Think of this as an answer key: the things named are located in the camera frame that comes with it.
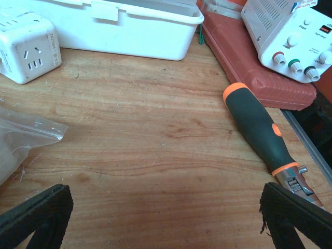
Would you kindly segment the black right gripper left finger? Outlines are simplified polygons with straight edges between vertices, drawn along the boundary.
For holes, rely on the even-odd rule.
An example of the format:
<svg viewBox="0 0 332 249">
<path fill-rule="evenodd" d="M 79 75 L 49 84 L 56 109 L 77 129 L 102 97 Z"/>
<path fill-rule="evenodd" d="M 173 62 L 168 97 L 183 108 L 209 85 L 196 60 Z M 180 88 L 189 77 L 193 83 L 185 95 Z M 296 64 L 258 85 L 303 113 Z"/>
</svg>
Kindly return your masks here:
<svg viewBox="0 0 332 249">
<path fill-rule="evenodd" d="M 73 210 L 68 185 L 56 184 L 1 214 L 1 248 L 60 248 Z"/>
</svg>

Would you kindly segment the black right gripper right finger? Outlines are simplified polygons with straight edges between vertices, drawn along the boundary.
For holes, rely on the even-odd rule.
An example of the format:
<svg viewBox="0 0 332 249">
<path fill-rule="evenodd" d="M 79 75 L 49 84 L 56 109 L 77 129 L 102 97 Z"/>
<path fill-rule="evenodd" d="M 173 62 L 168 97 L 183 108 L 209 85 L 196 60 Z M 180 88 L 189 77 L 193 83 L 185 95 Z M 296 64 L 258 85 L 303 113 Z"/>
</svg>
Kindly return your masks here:
<svg viewBox="0 0 332 249">
<path fill-rule="evenodd" d="M 264 185 L 260 198 L 263 233 L 267 228 L 275 248 L 305 248 L 300 231 L 319 248 L 331 248 L 331 213 L 277 183 Z"/>
</svg>

